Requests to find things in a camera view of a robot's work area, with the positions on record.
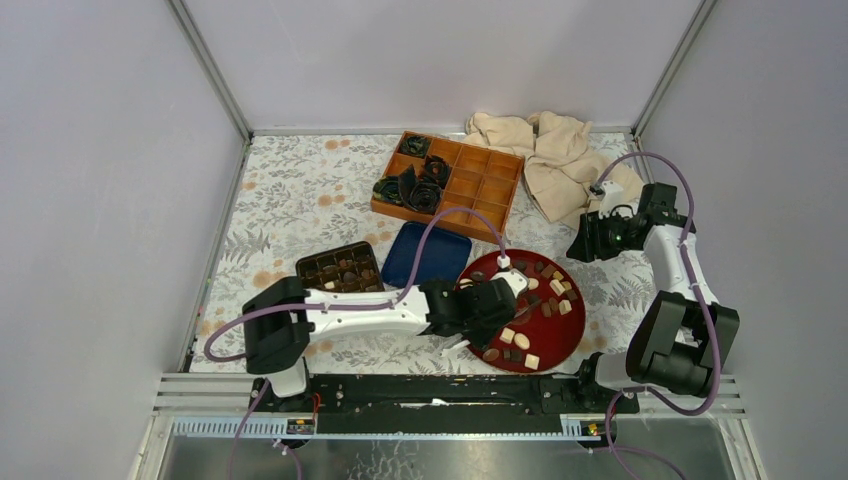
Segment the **gray floor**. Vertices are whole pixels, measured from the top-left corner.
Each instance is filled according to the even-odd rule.
[[[660,454],[689,480],[734,478],[721,434],[709,419],[622,420],[621,445]],[[166,479],[225,479],[231,439],[174,438]],[[314,479],[625,479],[608,453],[588,455],[576,443],[531,441],[313,441],[297,450],[304,478]],[[676,479],[655,460],[623,454],[643,479]],[[291,457],[270,440],[242,440],[233,478],[295,479]]]

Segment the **fabric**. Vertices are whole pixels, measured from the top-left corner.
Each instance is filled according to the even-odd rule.
[[[399,135],[253,139],[219,261],[208,282],[208,300],[198,316],[190,371],[245,371],[243,360],[210,362],[203,356],[203,345],[212,332],[241,314],[245,302],[294,274],[299,258],[366,240],[382,267],[404,221],[374,213],[369,200],[399,140]],[[627,153],[620,133],[591,134],[589,142],[611,158]],[[576,262],[565,257],[574,235],[565,224],[545,220],[527,192],[517,189],[506,224],[507,246],[539,252],[562,265],[586,301],[582,341],[574,355],[554,369],[559,372],[574,372],[595,351],[624,351],[654,298],[651,268],[640,252],[605,262]],[[469,263],[497,249],[475,239],[471,244]],[[310,345],[305,356],[313,373],[499,373],[467,350],[443,358],[442,348],[453,341],[391,333],[346,335]],[[221,337],[215,351],[243,352],[241,327]]]
[[[536,207],[549,222],[563,221],[576,229],[580,215],[598,209],[599,202],[590,201],[589,187],[612,162],[589,145],[591,128],[591,122],[552,112],[527,120],[475,113],[466,123],[463,142],[523,156],[524,183]],[[642,192],[642,180],[626,165],[617,165],[607,179],[624,188],[627,202]]]

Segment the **beige towel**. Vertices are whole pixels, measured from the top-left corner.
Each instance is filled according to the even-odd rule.
[[[524,156],[524,182],[536,206],[549,222],[562,220],[577,228],[580,215],[598,209],[599,202],[589,200],[589,186],[612,162],[589,147],[591,128],[591,122],[552,112],[527,120],[475,113],[463,142]],[[616,166],[607,179],[624,188],[628,202],[642,192],[642,180],[626,165]]]

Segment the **blue tray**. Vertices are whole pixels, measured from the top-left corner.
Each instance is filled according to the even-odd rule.
[[[418,222],[406,222],[400,227],[395,243],[389,250],[389,256],[386,257],[386,263],[383,264],[381,274],[384,282],[398,288],[406,286],[415,250],[425,228],[426,225]],[[415,285],[437,279],[456,282],[465,270],[470,253],[471,240],[468,237],[433,228],[424,245]]]

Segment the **wooden box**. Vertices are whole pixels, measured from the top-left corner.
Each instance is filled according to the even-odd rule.
[[[427,137],[430,140],[427,155],[442,157],[451,166],[450,178],[442,192],[442,200],[436,213],[457,206],[471,208],[491,221],[498,233],[503,235],[515,189],[524,169],[524,158],[443,138],[404,132],[383,172],[384,177],[398,175],[410,165],[415,166],[416,175],[421,173],[424,158],[411,157],[399,151],[404,139],[410,135]],[[433,215],[413,212],[374,198],[371,199],[371,209],[424,224],[433,219]],[[437,225],[467,237],[492,243],[497,241],[480,219],[467,213],[454,212],[442,218]]]

